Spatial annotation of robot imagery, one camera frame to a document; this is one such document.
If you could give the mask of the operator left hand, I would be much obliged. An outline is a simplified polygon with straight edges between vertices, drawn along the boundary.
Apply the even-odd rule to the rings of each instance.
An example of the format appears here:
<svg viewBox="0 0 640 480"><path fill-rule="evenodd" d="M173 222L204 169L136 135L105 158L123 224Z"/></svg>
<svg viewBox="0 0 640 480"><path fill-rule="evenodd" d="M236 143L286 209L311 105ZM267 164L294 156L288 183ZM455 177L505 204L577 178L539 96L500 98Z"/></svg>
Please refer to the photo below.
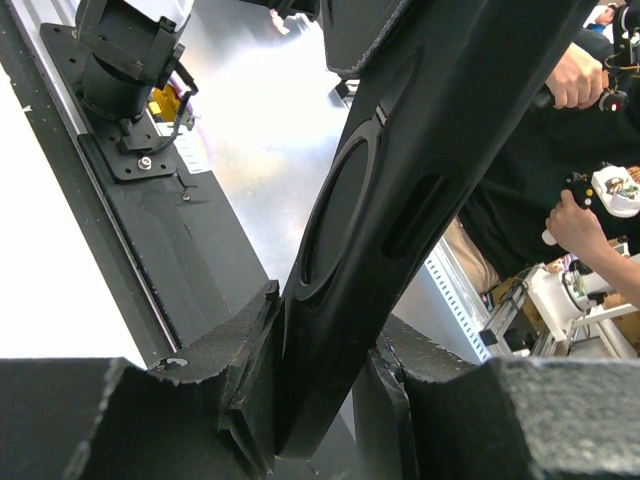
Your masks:
<svg viewBox="0 0 640 480"><path fill-rule="evenodd" d="M609 85L602 63L571 43L545 81L556 109L586 109L597 103Z"/></svg>

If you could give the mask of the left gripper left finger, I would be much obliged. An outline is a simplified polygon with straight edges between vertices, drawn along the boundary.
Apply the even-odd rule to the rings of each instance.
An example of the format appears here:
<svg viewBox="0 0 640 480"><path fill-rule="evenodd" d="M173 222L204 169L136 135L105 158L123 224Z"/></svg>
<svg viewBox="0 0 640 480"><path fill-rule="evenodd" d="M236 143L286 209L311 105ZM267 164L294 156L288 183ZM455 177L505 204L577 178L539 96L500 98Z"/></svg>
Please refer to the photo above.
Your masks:
<svg viewBox="0 0 640 480"><path fill-rule="evenodd" d="M273 471L279 286L149 369L5 359L5 479L263 479Z"/></svg>

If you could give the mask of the phone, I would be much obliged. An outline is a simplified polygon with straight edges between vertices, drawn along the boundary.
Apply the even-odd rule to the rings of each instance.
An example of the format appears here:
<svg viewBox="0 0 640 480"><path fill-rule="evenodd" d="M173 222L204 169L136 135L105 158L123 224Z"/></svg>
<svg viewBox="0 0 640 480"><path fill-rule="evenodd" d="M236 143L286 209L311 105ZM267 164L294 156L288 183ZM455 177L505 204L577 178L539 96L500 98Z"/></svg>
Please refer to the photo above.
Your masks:
<svg viewBox="0 0 640 480"><path fill-rule="evenodd" d="M283 458L314 454L388 315L593 7L413 2L421 65L377 144L338 144L284 288ZM387 82L358 81L345 127L372 118Z"/></svg>

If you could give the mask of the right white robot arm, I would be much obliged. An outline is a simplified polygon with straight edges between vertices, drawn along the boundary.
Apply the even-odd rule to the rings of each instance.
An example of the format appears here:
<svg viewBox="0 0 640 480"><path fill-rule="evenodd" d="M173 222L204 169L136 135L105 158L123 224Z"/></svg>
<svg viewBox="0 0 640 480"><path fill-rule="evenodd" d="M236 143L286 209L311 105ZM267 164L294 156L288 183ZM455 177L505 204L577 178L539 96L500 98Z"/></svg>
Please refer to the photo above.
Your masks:
<svg viewBox="0 0 640 480"><path fill-rule="evenodd" d="M323 26L327 66L343 79L369 84L386 79L369 102L373 116L349 122L339 146L367 139L371 145L401 108L423 49L417 43L418 6L413 1L265 1L282 17L303 14ZM76 12L75 41L89 54L81 82L85 103L112 122L136 121L154 88L178 74L188 90L181 97L170 135L157 141L126 139L128 150L155 156L168 150L198 88L180 59L180 42L190 1L82 1Z"/></svg>

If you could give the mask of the operator right hand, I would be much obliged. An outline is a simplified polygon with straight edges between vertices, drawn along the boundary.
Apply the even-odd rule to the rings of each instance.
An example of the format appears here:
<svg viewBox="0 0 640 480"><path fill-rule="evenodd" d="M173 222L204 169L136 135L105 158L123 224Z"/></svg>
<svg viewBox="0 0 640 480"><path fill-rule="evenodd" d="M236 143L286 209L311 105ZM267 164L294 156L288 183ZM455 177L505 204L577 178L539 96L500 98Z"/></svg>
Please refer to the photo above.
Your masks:
<svg viewBox="0 0 640 480"><path fill-rule="evenodd" d="M593 270L613 253L597 217L589 209L581 208L568 189L561 191L545 225L560 247Z"/></svg>

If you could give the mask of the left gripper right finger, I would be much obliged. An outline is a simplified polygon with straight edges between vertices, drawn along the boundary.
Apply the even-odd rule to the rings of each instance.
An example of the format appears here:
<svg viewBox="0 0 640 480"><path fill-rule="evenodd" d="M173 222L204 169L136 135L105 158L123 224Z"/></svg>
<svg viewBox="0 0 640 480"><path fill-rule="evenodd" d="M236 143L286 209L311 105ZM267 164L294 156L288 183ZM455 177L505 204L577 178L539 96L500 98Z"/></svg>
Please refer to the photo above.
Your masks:
<svg viewBox="0 0 640 480"><path fill-rule="evenodd" d="M353 387L365 479L635 479L639 365L475 366L390 317Z"/></svg>

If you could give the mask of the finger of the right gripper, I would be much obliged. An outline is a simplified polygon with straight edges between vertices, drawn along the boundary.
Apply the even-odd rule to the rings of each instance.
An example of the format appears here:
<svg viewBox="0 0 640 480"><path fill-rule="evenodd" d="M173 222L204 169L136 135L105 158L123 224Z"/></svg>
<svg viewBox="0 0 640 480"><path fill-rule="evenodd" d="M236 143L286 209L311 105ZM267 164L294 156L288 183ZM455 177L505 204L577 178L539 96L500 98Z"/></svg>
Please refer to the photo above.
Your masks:
<svg viewBox="0 0 640 480"><path fill-rule="evenodd" d="M357 78L409 11L411 1L328 0L320 7L327 68L341 78Z"/></svg>

